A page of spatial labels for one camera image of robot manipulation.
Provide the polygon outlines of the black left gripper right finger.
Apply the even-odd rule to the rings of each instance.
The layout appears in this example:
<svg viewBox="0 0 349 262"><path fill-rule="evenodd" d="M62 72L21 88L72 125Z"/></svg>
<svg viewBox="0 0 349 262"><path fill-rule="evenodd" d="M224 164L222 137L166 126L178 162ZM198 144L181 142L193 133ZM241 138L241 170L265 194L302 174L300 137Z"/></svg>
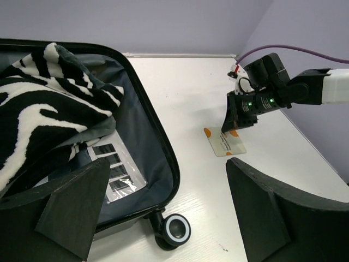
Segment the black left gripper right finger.
<svg viewBox="0 0 349 262"><path fill-rule="evenodd" d="M246 162L226 162L248 261L348 261L348 203L272 178Z"/></svg>

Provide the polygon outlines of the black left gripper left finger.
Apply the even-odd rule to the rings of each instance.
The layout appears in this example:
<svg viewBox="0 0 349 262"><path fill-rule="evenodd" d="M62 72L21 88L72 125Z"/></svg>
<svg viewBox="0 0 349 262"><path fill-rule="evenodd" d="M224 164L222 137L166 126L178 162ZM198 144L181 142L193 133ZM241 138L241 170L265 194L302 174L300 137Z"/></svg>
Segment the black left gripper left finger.
<svg viewBox="0 0 349 262"><path fill-rule="evenodd" d="M109 175L109 161L100 158L3 197L1 261L86 261Z"/></svg>

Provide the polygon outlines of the white orange eyelid paste packet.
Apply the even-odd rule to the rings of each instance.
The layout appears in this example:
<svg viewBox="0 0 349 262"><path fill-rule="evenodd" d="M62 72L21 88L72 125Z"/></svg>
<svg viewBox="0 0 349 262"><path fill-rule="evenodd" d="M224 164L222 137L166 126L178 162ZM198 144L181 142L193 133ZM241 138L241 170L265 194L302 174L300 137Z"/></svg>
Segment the white orange eyelid paste packet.
<svg viewBox="0 0 349 262"><path fill-rule="evenodd" d="M220 127L205 127L203 131L217 157L246 153L246 148L235 130L222 133Z"/></svg>

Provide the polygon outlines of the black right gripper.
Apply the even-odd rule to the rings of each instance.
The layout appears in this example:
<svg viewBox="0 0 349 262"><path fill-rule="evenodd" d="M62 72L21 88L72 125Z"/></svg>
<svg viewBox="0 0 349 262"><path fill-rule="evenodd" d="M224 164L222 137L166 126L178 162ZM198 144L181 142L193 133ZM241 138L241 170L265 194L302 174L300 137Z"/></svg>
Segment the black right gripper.
<svg viewBox="0 0 349 262"><path fill-rule="evenodd" d="M227 111L221 132L252 127L258 115L280 109L281 106L271 91L250 92L248 94L227 94Z"/></svg>

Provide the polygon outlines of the zebra striped towel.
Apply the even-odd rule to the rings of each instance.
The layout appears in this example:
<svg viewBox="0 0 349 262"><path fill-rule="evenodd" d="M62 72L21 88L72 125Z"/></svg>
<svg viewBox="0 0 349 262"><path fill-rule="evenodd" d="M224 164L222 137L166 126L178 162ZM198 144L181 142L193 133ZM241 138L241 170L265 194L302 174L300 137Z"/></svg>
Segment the zebra striped towel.
<svg viewBox="0 0 349 262"><path fill-rule="evenodd" d="M122 86L49 43L1 71L1 194L33 187L113 132Z"/></svg>

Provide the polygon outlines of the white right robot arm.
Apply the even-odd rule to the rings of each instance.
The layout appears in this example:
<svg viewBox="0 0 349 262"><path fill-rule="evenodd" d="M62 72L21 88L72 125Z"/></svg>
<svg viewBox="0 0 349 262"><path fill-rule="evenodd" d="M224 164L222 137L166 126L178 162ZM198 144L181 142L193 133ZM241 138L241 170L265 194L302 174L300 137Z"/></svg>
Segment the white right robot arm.
<svg viewBox="0 0 349 262"><path fill-rule="evenodd" d="M227 94L223 133L255 125L259 115L291 108L293 104L348 103L348 69L308 69L290 78L280 57L270 53L244 68L251 90L245 91L234 70L237 90Z"/></svg>

